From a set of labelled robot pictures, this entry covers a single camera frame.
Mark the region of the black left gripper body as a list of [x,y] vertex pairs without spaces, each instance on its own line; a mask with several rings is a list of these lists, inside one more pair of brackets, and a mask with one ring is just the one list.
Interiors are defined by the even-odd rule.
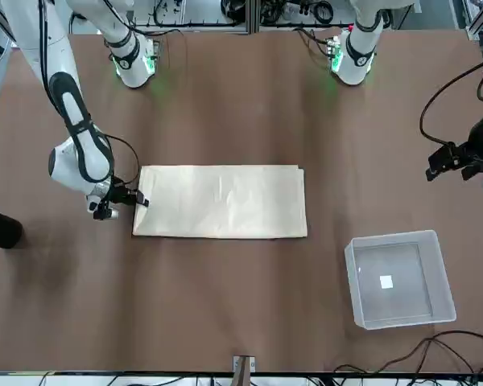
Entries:
[[483,118],[470,129],[467,141],[458,145],[452,155],[452,165],[483,164]]

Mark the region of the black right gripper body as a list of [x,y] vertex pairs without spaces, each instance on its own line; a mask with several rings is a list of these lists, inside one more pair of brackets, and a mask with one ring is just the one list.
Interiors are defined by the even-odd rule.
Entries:
[[127,206],[136,205],[136,190],[129,188],[120,178],[113,176],[110,181],[106,200]]

